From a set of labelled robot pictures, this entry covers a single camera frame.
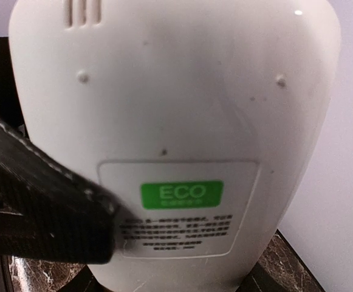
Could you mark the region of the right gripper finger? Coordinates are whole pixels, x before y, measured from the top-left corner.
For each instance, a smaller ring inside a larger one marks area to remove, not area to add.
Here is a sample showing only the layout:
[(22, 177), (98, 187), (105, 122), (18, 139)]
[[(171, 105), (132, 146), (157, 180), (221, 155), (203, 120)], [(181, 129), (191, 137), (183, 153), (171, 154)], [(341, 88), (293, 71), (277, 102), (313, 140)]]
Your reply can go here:
[(0, 254), (84, 264), (111, 260), (117, 205), (0, 119)]

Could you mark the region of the white remote control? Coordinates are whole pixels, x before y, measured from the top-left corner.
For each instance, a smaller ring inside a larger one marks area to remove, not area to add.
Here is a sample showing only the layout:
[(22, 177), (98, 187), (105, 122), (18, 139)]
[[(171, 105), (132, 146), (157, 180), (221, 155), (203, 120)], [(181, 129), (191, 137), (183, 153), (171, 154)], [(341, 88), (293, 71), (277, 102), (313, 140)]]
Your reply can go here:
[(112, 291), (235, 291), (273, 237), (329, 104), (328, 1), (17, 1), (30, 140), (120, 204)]

